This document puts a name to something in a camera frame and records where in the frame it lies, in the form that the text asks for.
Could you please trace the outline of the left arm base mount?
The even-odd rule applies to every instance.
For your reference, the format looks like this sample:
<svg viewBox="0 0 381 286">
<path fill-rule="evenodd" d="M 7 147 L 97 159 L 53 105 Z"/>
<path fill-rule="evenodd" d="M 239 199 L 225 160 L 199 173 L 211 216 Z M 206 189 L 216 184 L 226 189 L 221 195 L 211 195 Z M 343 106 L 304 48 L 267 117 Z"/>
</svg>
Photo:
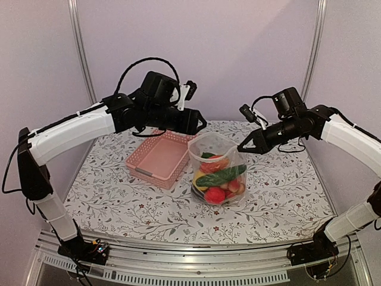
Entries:
<svg viewBox="0 0 381 286">
<path fill-rule="evenodd" d="M 106 241 L 96 239 L 85 241 L 82 237 L 75 237 L 68 241 L 60 241 L 58 254 L 80 262 L 89 262 L 97 265 L 106 265 L 110 252 L 110 245 Z"/>
</svg>

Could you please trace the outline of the green toy cucumber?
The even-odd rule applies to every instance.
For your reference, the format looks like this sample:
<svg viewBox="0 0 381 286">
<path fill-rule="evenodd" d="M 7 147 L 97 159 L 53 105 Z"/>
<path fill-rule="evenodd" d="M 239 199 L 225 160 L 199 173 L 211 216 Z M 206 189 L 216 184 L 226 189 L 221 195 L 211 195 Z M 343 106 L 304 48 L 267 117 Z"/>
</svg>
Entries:
<svg viewBox="0 0 381 286">
<path fill-rule="evenodd" d="M 219 186 L 228 183 L 243 174 L 247 169 L 245 164 L 229 167 L 215 173 L 201 176 L 195 181 L 195 185 L 200 187 Z"/>
</svg>

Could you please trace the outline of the purple toy eggplant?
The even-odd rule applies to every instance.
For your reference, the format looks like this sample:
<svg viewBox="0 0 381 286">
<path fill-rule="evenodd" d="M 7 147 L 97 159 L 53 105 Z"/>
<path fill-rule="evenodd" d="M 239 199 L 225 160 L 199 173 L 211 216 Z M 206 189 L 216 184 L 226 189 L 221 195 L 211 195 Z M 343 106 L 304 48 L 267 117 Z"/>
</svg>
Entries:
<svg viewBox="0 0 381 286">
<path fill-rule="evenodd" d="M 205 197 L 204 197 L 204 192 L 203 191 L 199 191 L 193 185 L 191 186 L 190 192 L 194 196 L 194 198 L 197 199 L 198 201 L 203 202 L 203 203 L 207 202 L 205 200 Z"/>
</svg>

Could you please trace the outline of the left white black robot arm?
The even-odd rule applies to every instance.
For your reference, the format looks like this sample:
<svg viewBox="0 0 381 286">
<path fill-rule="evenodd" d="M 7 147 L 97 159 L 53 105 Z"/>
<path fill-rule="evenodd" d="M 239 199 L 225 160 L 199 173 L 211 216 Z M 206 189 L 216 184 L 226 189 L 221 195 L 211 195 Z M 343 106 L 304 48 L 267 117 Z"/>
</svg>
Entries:
<svg viewBox="0 0 381 286">
<path fill-rule="evenodd" d="M 131 128 L 136 128 L 139 136 L 147 127 L 196 135 L 206 125 L 200 111 L 180 108 L 169 99 L 159 100 L 141 91 L 108 96 L 44 128 L 19 132 L 18 144 L 11 153 L 17 156 L 19 191 L 36 205 L 66 250 L 82 259 L 89 252 L 88 245 L 54 194 L 47 162 L 85 142 Z"/>
</svg>

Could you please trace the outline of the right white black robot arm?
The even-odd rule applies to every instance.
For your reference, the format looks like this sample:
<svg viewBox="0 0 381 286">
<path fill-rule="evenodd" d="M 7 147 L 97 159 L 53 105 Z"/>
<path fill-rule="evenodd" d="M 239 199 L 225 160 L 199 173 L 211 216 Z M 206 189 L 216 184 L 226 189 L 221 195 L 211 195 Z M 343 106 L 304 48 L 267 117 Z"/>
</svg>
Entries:
<svg viewBox="0 0 381 286">
<path fill-rule="evenodd" d="M 295 138 L 313 137 L 332 144 L 380 175 L 380 142 L 350 123 L 336 108 L 318 105 L 281 111 L 280 122 L 252 131 L 238 151 L 266 154 L 275 146 Z M 363 229 L 380 218 L 380 184 L 376 184 L 366 201 L 327 221 L 313 235 L 308 255 L 320 260 L 344 236 Z"/>
</svg>

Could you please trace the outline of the green toy pepper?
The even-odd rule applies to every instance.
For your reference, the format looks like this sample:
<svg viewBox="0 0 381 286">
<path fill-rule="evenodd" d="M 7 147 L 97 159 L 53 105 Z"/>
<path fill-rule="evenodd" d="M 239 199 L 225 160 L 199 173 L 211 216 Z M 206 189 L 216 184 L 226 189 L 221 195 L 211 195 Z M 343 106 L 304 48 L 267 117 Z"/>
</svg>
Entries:
<svg viewBox="0 0 381 286">
<path fill-rule="evenodd" d="M 202 153 L 202 158 L 211 158 L 212 156 L 214 156 L 213 153 Z"/>
</svg>

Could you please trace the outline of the clear zip top bag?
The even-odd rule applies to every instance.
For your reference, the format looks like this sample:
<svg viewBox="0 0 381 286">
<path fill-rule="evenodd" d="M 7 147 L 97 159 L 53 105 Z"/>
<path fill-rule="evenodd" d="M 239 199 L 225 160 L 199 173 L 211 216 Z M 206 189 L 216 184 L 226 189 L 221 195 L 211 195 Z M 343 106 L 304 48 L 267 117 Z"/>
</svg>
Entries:
<svg viewBox="0 0 381 286">
<path fill-rule="evenodd" d="M 246 192 L 246 158 L 235 141 L 207 132 L 188 142 L 193 170 L 191 193 L 201 203 L 237 204 Z"/>
</svg>

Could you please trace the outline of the pink plastic basket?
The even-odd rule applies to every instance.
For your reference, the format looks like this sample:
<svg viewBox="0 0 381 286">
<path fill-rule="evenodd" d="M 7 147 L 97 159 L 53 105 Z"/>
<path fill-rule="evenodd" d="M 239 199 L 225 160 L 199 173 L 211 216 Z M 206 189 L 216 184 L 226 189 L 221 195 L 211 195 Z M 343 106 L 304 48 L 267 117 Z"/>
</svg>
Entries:
<svg viewBox="0 0 381 286">
<path fill-rule="evenodd" d="M 169 190 L 189 163 L 188 142 L 195 135 L 154 129 L 126 159 L 130 175 Z"/>
</svg>

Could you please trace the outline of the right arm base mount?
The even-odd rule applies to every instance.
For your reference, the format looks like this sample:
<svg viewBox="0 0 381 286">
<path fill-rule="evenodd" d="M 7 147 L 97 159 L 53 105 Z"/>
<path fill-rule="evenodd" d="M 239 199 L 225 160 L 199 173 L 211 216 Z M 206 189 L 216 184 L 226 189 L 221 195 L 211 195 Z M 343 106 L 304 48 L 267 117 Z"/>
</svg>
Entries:
<svg viewBox="0 0 381 286">
<path fill-rule="evenodd" d="M 338 254 L 337 244 L 328 240 L 327 243 L 294 243 L 287 249 L 286 257 L 292 266 L 304 265 L 307 275 L 319 281 L 333 277 L 340 270 L 339 268 L 336 272 L 333 271 L 338 265 Z"/>
</svg>

